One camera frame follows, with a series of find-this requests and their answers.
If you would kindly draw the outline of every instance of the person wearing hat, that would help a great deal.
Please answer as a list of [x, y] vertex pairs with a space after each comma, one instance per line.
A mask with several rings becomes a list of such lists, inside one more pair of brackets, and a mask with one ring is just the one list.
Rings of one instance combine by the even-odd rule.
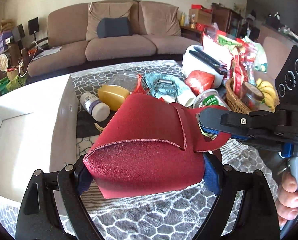
[[253, 42], [257, 42], [260, 30], [254, 26], [254, 21], [256, 19], [256, 12], [251, 11], [245, 19], [245, 23], [241, 27], [239, 37], [242, 39], [248, 36]]

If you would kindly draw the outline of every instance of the throw pillow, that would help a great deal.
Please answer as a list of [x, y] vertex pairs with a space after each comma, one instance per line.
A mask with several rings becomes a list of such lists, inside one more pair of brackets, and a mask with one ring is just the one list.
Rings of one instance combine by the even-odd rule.
[[179, 7], [146, 1], [141, 1], [141, 7], [148, 35], [181, 36], [177, 18]]
[[126, 3], [91, 3], [89, 5], [86, 40], [98, 38], [97, 27], [103, 18], [127, 17], [129, 19], [131, 2]]
[[97, 27], [98, 38], [132, 36], [132, 28], [127, 17], [103, 18]]

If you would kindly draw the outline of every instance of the finger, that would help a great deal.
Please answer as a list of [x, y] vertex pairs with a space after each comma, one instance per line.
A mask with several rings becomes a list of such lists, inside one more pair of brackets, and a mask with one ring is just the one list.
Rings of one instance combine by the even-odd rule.
[[280, 185], [278, 187], [278, 199], [279, 202], [282, 203], [286, 207], [290, 208], [298, 208], [298, 192], [288, 192], [283, 189]]
[[278, 215], [278, 221], [279, 221], [279, 226], [283, 227], [287, 223], [287, 219], [282, 218], [280, 215]]
[[284, 219], [293, 220], [298, 215], [297, 208], [289, 208], [284, 206], [279, 200], [276, 200], [277, 214]]
[[281, 184], [283, 185], [284, 190], [288, 192], [295, 192], [297, 190], [297, 181], [290, 172], [283, 173]]

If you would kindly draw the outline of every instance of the dark gray pillow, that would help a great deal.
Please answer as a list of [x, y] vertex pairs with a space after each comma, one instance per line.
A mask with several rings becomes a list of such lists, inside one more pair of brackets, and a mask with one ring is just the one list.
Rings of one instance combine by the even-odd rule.
[[100, 39], [108, 37], [132, 36], [132, 28], [127, 17], [103, 18], [97, 27]]

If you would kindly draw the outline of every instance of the hat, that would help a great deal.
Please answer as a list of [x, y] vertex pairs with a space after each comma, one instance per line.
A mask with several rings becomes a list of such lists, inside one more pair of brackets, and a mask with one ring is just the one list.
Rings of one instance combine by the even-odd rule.
[[251, 19], [251, 20], [255, 20], [256, 19], [256, 12], [255, 10], [252, 10], [250, 14], [248, 14], [248, 16], [246, 17], [246, 19]]

